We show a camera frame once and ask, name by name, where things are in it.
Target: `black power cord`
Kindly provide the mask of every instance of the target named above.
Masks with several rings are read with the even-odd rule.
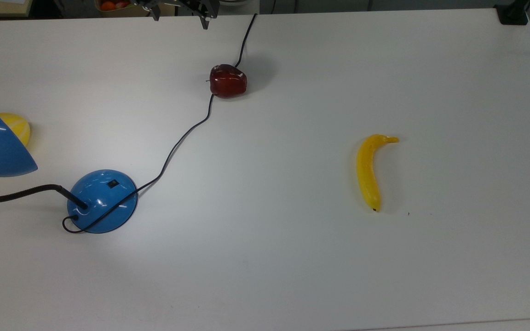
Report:
[[[247,43],[247,37],[248,37],[248,33],[251,31],[251,27],[253,26],[253,23],[255,21],[255,18],[257,17],[257,14],[255,13],[253,15],[253,19],[251,20],[251,23],[248,25],[248,28],[247,28],[247,32],[244,34],[244,39],[242,40],[242,46],[240,47],[240,54],[238,55],[238,62],[234,65],[234,67],[238,67],[238,65],[240,64],[241,60],[242,60],[242,53],[244,52],[244,46],[245,44]],[[192,126],[189,130],[187,130],[187,132],[185,132],[185,134],[183,136],[181,136],[181,138],[179,139],[179,141],[177,141],[177,143],[173,146],[173,148],[171,149],[171,151],[169,152],[169,155],[167,156],[167,159],[165,160],[165,163],[162,165],[162,169],[161,169],[161,172],[160,174],[158,174],[158,176],[156,176],[156,178],[154,178],[153,180],[151,180],[150,182],[146,183],[145,185],[139,187],[138,189],[134,190],[132,193],[130,193],[129,195],[127,195],[124,199],[120,200],[120,202],[116,203],[113,207],[111,207],[108,211],[106,211],[103,215],[99,216],[97,218],[97,220],[95,220],[94,222],[92,222],[91,224],[89,224],[88,226],[86,226],[85,228],[83,228],[82,230],[70,230],[69,228],[67,228],[67,226],[65,225],[65,222],[66,220],[76,220],[77,219],[77,216],[68,216],[68,217],[65,217],[65,219],[63,219],[63,228],[67,231],[67,232],[70,232],[70,233],[82,233],[82,232],[86,232],[87,230],[89,230],[90,228],[94,227],[95,224],[98,224],[99,222],[101,222],[101,220],[103,220],[104,218],[106,218],[106,216],[108,216],[110,213],[112,213],[114,210],[116,210],[118,208],[118,206],[122,205],[122,203],[126,202],[128,199],[130,199],[131,197],[133,197],[136,193],[144,190],[145,188],[153,185],[154,183],[158,182],[158,180],[162,177],[162,175],[165,173],[165,170],[167,169],[167,166],[169,165],[169,163],[171,162],[171,159],[173,158],[173,155],[175,154],[175,152],[177,151],[177,149],[179,149],[179,146],[181,146],[181,144],[183,143],[183,141],[187,138],[187,136],[189,136],[189,134],[195,130],[198,126],[202,125],[204,122],[206,122],[210,116],[212,115],[212,102],[214,101],[214,94],[212,94],[210,96],[210,102],[208,103],[208,114],[206,115],[206,117],[199,121],[198,123],[196,123],[194,126]]]

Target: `black cable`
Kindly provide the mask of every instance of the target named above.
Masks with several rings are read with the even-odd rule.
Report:
[[[91,222],[91,224],[89,224],[88,226],[86,226],[85,228],[83,228],[82,230],[76,230],[76,231],[73,231],[73,230],[69,230],[67,228],[67,226],[65,226],[65,221],[67,219],[71,219],[71,220],[76,220],[78,216],[69,216],[69,217],[65,217],[65,219],[63,219],[63,228],[67,231],[67,232],[70,232],[70,233],[81,233],[81,232],[85,232],[87,230],[89,230],[90,228],[94,227],[95,224],[101,222],[101,220],[103,220],[104,218],[106,218],[106,216],[108,216],[112,211],[116,210],[120,205],[122,205],[122,203],[125,203],[128,199],[130,199],[131,197],[133,197],[136,193],[144,190],[145,188],[147,188],[148,186],[156,183],[161,177],[162,175],[165,173],[165,170],[167,169],[167,166],[169,165],[169,163],[171,162],[171,159],[173,158],[173,155],[175,153],[175,151],[177,151],[177,149],[179,148],[179,146],[181,145],[181,143],[183,143],[183,141],[185,140],[185,138],[187,138],[187,136],[189,136],[189,134],[195,129],[197,128],[198,126],[202,125],[204,122],[206,122],[209,118],[210,118],[210,115],[212,115],[212,102],[214,101],[214,94],[212,94],[212,96],[210,97],[210,103],[208,103],[208,115],[206,115],[206,117],[199,121],[198,123],[196,123],[194,126],[192,126],[189,130],[187,130],[187,132],[181,136],[181,138],[179,139],[179,141],[177,141],[177,143],[173,146],[173,148],[171,149],[171,151],[169,152],[169,155],[167,157],[167,159],[165,160],[165,163],[162,165],[162,169],[161,169],[161,172],[160,174],[158,174],[158,176],[156,176],[156,178],[154,178],[153,180],[151,180],[150,182],[146,183],[145,185],[137,188],[136,190],[134,190],[132,193],[130,193],[129,195],[126,195],[126,197],[122,200],[120,200],[120,202],[116,203],[113,207],[111,207],[110,209],[108,209],[103,215],[99,216],[97,218],[97,220],[95,220],[94,222]]]
[[[242,46],[240,47],[240,55],[238,55],[238,62],[234,65],[235,68],[238,67],[238,65],[240,64],[240,61],[242,60],[242,52],[244,51],[244,44],[247,43],[248,33],[251,31],[251,27],[253,26],[253,22],[255,21],[256,18],[257,18],[257,13],[253,15],[253,19],[251,20],[251,23],[248,25],[247,33],[244,34],[244,39],[242,40]]]
[[[32,195],[32,194],[40,193],[44,191],[57,191],[61,193],[63,197],[69,199],[70,201],[75,203],[75,205],[78,205],[81,209],[87,209],[87,205],[83,201],[75,197],[75,195],[67,191],[64,187],[60,185],[55,185],[55,184],[41,185],[41,186],[32,187],[32,188],[29,188],[28,190],[19,191],[19,192],[12,193],[12,194],[0,195],[0,202],[7,202],[7,201],[27,197],[28,195]]]

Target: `blue plastic base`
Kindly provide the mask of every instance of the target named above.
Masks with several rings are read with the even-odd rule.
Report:
[[[84,201],[88,208],[82,210],[68,201],[67,210],[70,216],[78,217],[73,224],[83,230],[134,190],[134,182],[122,172],[94,171],[83,176],[71,189],[71,193]],[[135,194],[86,232],[106,233],[119,228],[132,216],[137,202],[138,194]]]

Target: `fruit basket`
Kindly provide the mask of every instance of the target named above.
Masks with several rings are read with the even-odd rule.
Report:
[[[95,0],[95,8],[101,17],[145,17],[149,14],[142,6],[131,5],[129,0]],[[161,16],[175,16],[175,6],[160,4],[159,8]]]

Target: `white table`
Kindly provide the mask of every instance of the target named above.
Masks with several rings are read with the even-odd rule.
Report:
[[[40,169],[141,185],[202,119],[250,17],[0,22],[0,112]],[[0,330],[330,331],[530,318],[530,25],[494,9],[257,18],[240,69],[134,216],[71,235],[0,205]],[[383,212],[359,193],[362,140]]]

